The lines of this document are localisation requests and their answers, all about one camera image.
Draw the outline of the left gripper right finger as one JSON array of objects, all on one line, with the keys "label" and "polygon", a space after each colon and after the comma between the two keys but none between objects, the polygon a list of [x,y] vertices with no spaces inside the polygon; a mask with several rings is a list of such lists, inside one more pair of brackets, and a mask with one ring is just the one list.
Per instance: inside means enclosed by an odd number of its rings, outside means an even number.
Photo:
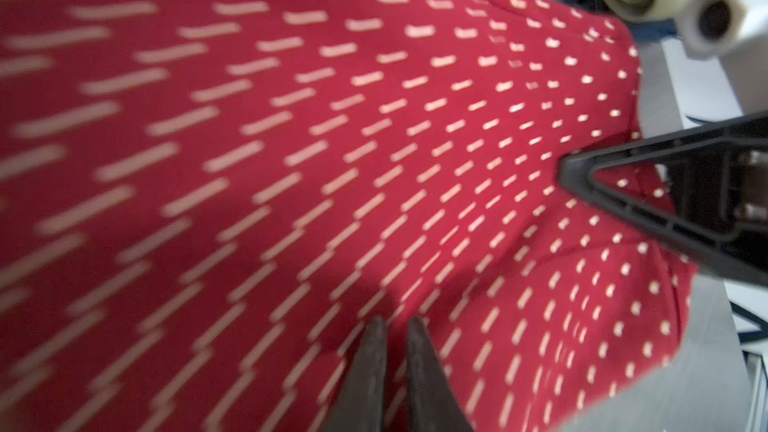
[{"label": "left gripper right finger", "polygon": [[407,329],[409,430],[472,432],[456,400],[424,321],[409,320]]}]

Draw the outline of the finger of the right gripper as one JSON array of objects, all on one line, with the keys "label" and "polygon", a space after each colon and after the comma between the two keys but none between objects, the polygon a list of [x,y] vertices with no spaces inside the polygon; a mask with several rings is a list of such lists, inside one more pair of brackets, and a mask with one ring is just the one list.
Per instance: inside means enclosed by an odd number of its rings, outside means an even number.
[{"label": "finger of the right gripper", "polygon": [[595,148],[559,185],[721,278],[767,284],[767,115]]}]

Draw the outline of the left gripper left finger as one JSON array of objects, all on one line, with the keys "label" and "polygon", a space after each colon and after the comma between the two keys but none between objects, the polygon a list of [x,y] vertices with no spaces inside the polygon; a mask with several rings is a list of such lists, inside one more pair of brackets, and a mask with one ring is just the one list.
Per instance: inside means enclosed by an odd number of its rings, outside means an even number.
[{"label": "left gripper left finger", "polygon": [[383,430],[387,344],[385,319],[373,317],[364,329],[357,352],[321,431]]}]

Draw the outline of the red polka dot skirt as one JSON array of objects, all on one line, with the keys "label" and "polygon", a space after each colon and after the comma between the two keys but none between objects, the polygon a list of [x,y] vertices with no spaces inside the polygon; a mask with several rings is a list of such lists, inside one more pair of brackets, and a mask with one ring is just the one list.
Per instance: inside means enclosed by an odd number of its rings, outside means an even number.
[{"label": "red polka dot skirt", "polygon": [[671,362],[695,266],[556,183],[639,137],[550,0],[1,0],[1,427],[316,431],[422,318],[478,431]]}]

